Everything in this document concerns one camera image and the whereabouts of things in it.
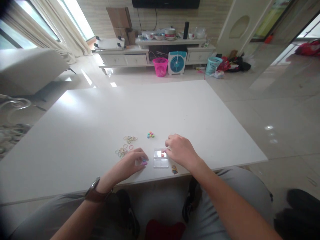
red bag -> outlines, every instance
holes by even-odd
[[[301,44],[295,54],[305,56],[320,56],[320,40],[314,40],[311,42]]]
[[[222,63],[220,63],[219,67],[217,70],[221,70],[221,71],[227,71],[229,68],[231,68],[228,58],[223,56],[222,58]]]

brown watch strap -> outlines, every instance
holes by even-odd
[[[112,190],[108,193],[99,193],[94,188],[91,188],[85,199],[91,202],[103,202],[111,192]]]

cardboard box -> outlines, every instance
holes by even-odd
[[[114,28],[132,28],[128,7],[125,7],[125,8],[107,7],[106,9],[110,17],[111,24]]]
[[[138,36],[137,30],[132,30],[131,32],[128,32],[128,38],[129,38],[130,45],[136,45],[137,36]]]
[[[129,28],[113,28],[114,33],[116,34],[116,38],[118,38],[118,36],[121,36],[122,38],[125,39],[125,46],[129,46],[130,45],[130,41],[128,38],[128,32],[130,31]]]

minion toy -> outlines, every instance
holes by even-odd
[[[172,165],[172,166],[171,166],[171,169],[172,169],[172,173],[173,173],[173,174],[177,174],[177,173],[178,173],[178,170],[177,170],[176,165]]]

television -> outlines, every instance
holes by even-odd
[[[200,0],[132,0],[134,8],[198,9]]]

